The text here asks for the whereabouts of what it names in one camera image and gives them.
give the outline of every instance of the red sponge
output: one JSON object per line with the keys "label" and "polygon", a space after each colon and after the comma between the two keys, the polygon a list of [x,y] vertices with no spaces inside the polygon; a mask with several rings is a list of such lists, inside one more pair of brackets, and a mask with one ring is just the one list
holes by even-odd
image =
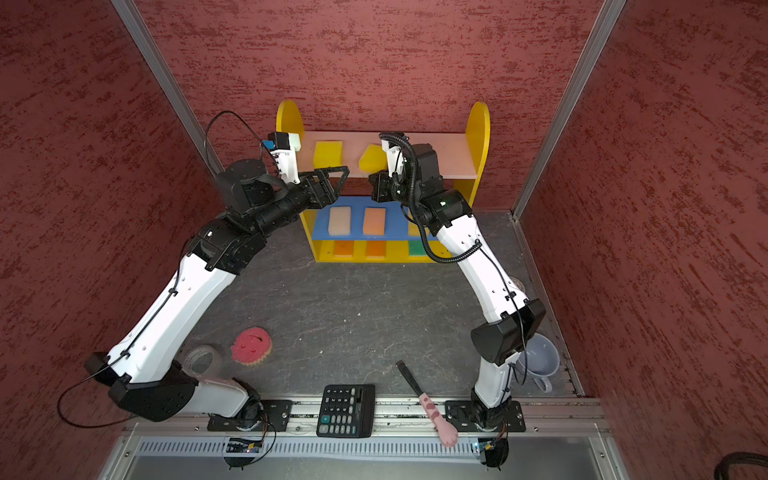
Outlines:
{"label": "red sponge", "polygon": [[261,327],[254,327],[237,336],[232,345],[232,360],[243,365],[256,365],[272,352],[270,334]]}

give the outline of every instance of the red textured wall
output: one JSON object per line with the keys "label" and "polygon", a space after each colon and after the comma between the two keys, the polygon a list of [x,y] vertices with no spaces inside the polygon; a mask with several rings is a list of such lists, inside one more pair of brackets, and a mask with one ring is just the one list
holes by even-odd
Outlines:
{"label": "red textured wall", "polygon": [[[110,2],[3,2],[0,35],[0,476],[94,478],[118,431],[55,401],[220,204]],[[75,421],[126,415],[95,387],[67,398]]]}
{"label": "red textured wall", "polygon": [[628,2],[523,217],[635,480],[768,454],[766,25]]}
{"label": "red textured wall", "polygon": [[[476,206],[515,201],[601,0],[137,0],[201,123],[224,108],[272,131],[292,98],[310,130],[463,132],[491,110]],[[253,142],[214,128],[225,164]],[[369,193],[350,181],[347,194]]]}

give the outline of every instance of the pink shelf board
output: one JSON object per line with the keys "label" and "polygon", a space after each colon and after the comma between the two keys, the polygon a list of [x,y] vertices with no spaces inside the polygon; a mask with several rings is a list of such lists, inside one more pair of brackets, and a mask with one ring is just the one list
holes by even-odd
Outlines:
{"label": "pink shelf board", "polygon": [[[431,144],[437,152],[440,174],[443,178],[477,178],[472,154],[464,134],[407,134],[411,144]],[[358,161],[370,144],[381,144],[379,132],[357,131],[305,131],[301,138],[301,150],[296,153],[299,171],[314,170],[315,143],[317,141],[342,141],[342,165],[349,167],[349,176],[366,178],[369,172],[360,170]]]}

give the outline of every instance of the metal frame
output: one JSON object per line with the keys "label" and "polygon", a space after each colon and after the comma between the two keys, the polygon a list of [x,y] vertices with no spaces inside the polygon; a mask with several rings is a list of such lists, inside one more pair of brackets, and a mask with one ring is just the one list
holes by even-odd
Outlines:
{"label": "metal frame", "polygon": [[[184,128],[187,129],[187,133],[200,152],[200,157],[203,158],[205,156],[203,128],[197,121],[197,117],[195,117],[187,98],[184,97],[184,93],[182,93],[179,84],[176,82],[174,74],[170,72],[170,68],[160,53],[157,44],[154,42],[152,34],[149,32],[147,24],[144,23],[144,19],[141,17],[136,4],[134,4],[133,0],[112,0],[112,5],[118,11],[118,15],[120,15],[125,24],[125,28],[128,29],[128,33],[131,34],[136,46],[139,47],[144,60],[152,70],[157,82],[163,88],[170,105],[179,116],[179,120],[181,120]],[[207,149],[210,167],[217,174],[223,172],[224,168],[221,165],[221,161],[210,144],[207,145]]]}
{"label": "metal frame", "polygon": [[598,62],[600,53],[603,51],[605,42],[608,40],[611,30],[613,30],[625,2],[626,0],[605,0],[600,8],[589,38],[587,38],[587,43],[584,44],[584,49],[581,51],[574,72],[571,75],[571,80],[568,82],[558,109],[554,113],[547,135],[544,137],[544,141],[541,142],[541,149],[536,154],[533,167],[531,167],[531,171],[528,173],[523,188],[520,190],[520,194],[512,208],[512,216],[516,220],[520,220],[522,217],[523,210],[525,210],[528,201],[531,199],[538,179],[547,167],[549,157],[560,140],[560,135],[563,133],[565,125],[568,123],[568,119],[578,103],[581,92],[584,90],[589,75]]}
{"label": "metal frame", "polygon": [[[280,397],[294,402],[288,421],[288,429],[278,432],[284,442],[315,442],[315,429],[322,402],[320,396]],[[445,414],[446,397],[432,398],[438,410]],[[619,475],[621,458],[612,443],[611,430],[599,399],[517,398],[521,403],[526,432],[510,432],[511,437],[582,437],[589,438],[595,454],[595,463],[604,480],[626,480]],[[360,439],[353,443],[385,442],[392,439],[436,439],[435,427],[427,418],[416,397],[377,397],[372,439]],[[232,436],[222,432],[208,432],[206,415],[178,415],[165,422],[139,421],[126,427],[114,447],[110,460],[101,474],[101,480],[121,480],[128,474],[133,459],[141,456],[139,448],[143,439],[167,439],[177,442],[183,439],[208,439],[222,442]],[[477,433],[459,433],[464,442],[471,441]],[[334,452],[336,458],[346,458],[343,452]]]}

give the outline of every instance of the calculator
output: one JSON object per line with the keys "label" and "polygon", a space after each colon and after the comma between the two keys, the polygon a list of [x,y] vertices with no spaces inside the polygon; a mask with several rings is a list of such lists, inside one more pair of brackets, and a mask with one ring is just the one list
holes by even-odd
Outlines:
{"label": "calculator", "polygon": [[373,385],[328,385],[317,419],[317,436],[335,439],[364,439],[373,430],[376,387]]}

